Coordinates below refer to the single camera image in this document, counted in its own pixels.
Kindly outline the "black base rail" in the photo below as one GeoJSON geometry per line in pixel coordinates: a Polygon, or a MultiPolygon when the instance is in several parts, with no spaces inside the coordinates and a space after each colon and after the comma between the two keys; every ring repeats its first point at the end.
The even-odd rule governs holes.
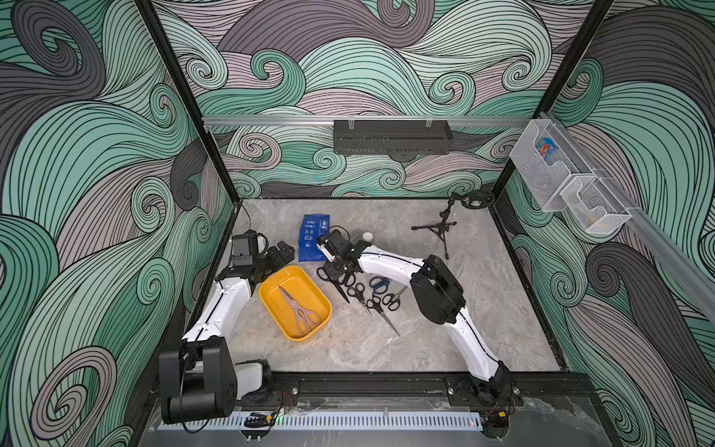
{"type": "Polygon", "coordinates": [[[513,372],[496,386],[467,372],[274,372],[272,379],[299,400],[443,399],[474,410],[519,407],[525,398],[595,394],[587,375],[570,372],[513,372]]]}

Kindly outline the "yellow storage box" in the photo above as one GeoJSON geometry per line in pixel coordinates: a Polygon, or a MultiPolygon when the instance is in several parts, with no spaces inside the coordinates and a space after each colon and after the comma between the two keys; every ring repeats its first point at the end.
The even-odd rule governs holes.
{"type": "Polygon", "coordinates": [[[333,314],[333,305],[300,266],[285,266],[260,287],[259,296],[283,334],[293,342],[309,340],[333,314]]]}

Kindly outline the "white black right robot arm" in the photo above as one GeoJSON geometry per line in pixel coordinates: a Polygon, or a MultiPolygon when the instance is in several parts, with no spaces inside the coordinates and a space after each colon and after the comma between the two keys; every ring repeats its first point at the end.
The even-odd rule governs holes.
{"type": "Polygon", "coordinates": [[[436,255],[425,259],[390,253],[367,241],[356,243],[338,231],[320,236],[318,248],[326,256],[328,275],[364,273],[396,281],[411,289],[422,315],[443,326],[459,349],[476,393],[489,405],[512,404],[511,372],[487,346],[469,315],[465,291],[445,262],[436,255]]]}

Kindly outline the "aluminium rail wall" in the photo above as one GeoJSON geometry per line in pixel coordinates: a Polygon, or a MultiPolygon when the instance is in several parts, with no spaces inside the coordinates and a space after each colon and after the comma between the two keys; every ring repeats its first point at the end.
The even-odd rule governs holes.
{"type": "Polygon", "coordinates": [[[426,126],[435,121],[447,121],[456,127],[511,128],[525,127],[531,121],[528,117],[420,117],[420,115],[205,115],[203,124],[208,127],[242,126],[331,126],[335,121],[416,121],[426,126]]]}
{"type": "Polygon", "coordinates": [[[585,166],[601,180],[608,191],[629,211],[631,218],[627,226],[638,236],[644,245],[655,255],[672,279],[697,304],[697,307],[711,323],[714,323],[714,283],[688,258],[680,248],[658,227],[650,216],[631,199],[620,183],[603,166],[592,158],[554,115],[549,112],[539,114],[540,118],[549,119],[573,145],[573,152],[580,159],[578,166],[585,166]]]}

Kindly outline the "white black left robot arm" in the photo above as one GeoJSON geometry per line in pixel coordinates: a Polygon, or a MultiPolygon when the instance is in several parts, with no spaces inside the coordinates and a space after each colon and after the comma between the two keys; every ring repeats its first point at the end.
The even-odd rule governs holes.
{"type": "Polygon", "coordinates": [[[265,361],[236,365],[227,337],[255,287],[288,266],[295,249],[284,241],[258,248],[256,234],[232,238],[228,265],[214,281],[214,294],[191,329],[159,355],[159,402],[164,423],[185,425],[223,418],[236,402],[264,386],[265,361]]]}

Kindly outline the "black corner frame post right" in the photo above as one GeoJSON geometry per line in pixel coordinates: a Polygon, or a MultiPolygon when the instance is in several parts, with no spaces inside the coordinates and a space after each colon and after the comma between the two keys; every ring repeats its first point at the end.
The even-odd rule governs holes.
{"type": "Polygon", "coordinates": [[[584,22],[582,22],[577,33],[573,36],[555,76],[536,107],[533,118],[538,118],[542,113],[549,112],[553,108],[613,4],[614,0],[597,0],[593,2],[584,22]]]}

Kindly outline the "black wall mounted tray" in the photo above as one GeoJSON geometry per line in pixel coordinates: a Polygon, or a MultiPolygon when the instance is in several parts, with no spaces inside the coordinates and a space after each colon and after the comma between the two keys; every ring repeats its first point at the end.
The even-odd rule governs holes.
{"type": "Polygon", "coordinates": [[[454,134],[447,121],[335,121],[333,150],[339,155],[386,155],[406,161],[418,155],[445,155],[454,134]]]}

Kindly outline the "black corner frame post left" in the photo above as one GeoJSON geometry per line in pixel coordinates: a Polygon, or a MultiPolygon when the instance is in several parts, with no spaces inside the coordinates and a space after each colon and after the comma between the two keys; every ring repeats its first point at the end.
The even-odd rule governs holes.
{"type": "Polygon", "coordinates": [[[199,140],[203,144],[208,158],[216,169],[219,180],[221,181],[226,193],[233,205],[240,205],[241,198],[230,177],[225,164],[223,163],[222,154],[213,136],[206,130],[203,123],[203,115],[197,104],[196,97],[193,95],[186,76],[182,71],[178,57],[176,56],[169,37],[158,17],[153,1],[136,0],[135,5],[143,18],[144,24],[151,35],[154,45],[168,70],[171,81],[178,89],[179,97],[184,104],[189,115],[190,121],[197,132],[199,140]]]}

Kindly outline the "blue wet wipes pack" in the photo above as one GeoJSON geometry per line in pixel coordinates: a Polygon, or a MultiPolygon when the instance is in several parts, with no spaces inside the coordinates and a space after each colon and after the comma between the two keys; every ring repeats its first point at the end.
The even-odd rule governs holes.
{"type": "Polygon", "coordinates": [[[299,261],[324,262],[325,255],[318,247],[318,238],[329,234],[330,216],[327,214],[305,214],[299,234],[299,261]]]}

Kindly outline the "aluminium rail back wall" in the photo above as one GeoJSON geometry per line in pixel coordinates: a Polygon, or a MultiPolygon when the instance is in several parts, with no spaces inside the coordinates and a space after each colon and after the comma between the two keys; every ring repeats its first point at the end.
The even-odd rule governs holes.
{"type": "Polygon", "coordinates": [[[242,126],[331,126],[335,121],[416,121],[426,126],[435,121],[447,121],[456,127],[511,128],[525,127],[531,121],[528,117],[420,117],[420,115],[205,115],[203,124],[208,127],[242,126]]]}

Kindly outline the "large black handled scissors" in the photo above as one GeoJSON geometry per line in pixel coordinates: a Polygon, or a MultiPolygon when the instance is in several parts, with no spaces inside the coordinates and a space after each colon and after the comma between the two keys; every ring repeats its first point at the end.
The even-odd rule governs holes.
{"type": "Polygon", "coordinates": [[[336,277],[333,277],[324,266],[320,266],[317,269],[318,277],[325,281],[331,283],[333,287],[337,290],[338,294],[342,296],[346,303],[350,303],[348,295],[346,293],[346,288],[352,287],[356,284],[357,279],[353,273],[339,273],[336,277]]]}

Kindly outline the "small black scissors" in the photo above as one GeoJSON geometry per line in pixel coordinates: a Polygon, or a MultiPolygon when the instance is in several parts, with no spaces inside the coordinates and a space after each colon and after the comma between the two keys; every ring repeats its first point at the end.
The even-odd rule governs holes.
{"type": "Polygon", "coordinates": [[[403,286],[398,292],[388,292],[382,298],[382,306],[387,308],[389,311],[398,310],[401,305],[400,298],[406,290],[407,287],[403,286]]]}

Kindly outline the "black corner frame post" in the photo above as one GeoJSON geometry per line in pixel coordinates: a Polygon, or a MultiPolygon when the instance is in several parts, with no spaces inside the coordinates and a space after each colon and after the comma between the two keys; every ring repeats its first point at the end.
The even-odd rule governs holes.
{"type": "Polygon", "coordinates": [[[553,108],[613,4],[614,0],[597,0],[593,2],[584,22],[582,22],[577,33],[573,36],[555,76],[536,107],[533,118],[538,118],[542,113],[549,112],[553,108]]]}
{"type": "Polygon", "coordinates": [[[197,104],[196,97],[193,95],[186,76],[182,71],[178,57],[176,56],[169,37],[158,17],[153,1],[136,0],[135,5],[143,18],[144,24],[151,35],[154,45],[168,70],[171,81],[178,89],[179,97],[184,104],[189,115],[190,121],[197,132],[199,140],[203,144],[208,158],[216,169],[219,180],[221,181],[226,193],[233,205],[240,205],[241,198],[230,177],[225,164],[223,163],[222,154],[213,136],[206,130],[203,123],[203,115],[197,104]]]}

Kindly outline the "colourful item in bin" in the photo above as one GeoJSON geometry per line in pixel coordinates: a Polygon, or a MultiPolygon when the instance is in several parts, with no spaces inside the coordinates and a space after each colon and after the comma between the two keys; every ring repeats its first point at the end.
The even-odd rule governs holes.
{"type": "Polygon", "coordinates": [[[555,161],[560,154],[560,147],[557,142],[549,137],[544,137],[534,144],[536,152],[545,162],[555,161]]]}

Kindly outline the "long thin black scissors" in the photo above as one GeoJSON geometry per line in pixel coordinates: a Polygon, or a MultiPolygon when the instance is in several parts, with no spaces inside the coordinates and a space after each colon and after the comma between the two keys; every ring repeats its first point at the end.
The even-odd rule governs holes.
{"type": "Polygon", "coordinates": [[[381,300],[374,296],[372,298],[369,298],[366,301],[368,309],[372,309],[378,313],[378,315],[387,323],[389,328],[392,330],[392,332],[397,336],[400,337],[400,333],[398,332],[398,329],[395,327],[395,325],[389,320],[389,317],[387,314],[385,314],[385,311],[383,310],[381,300]]]}

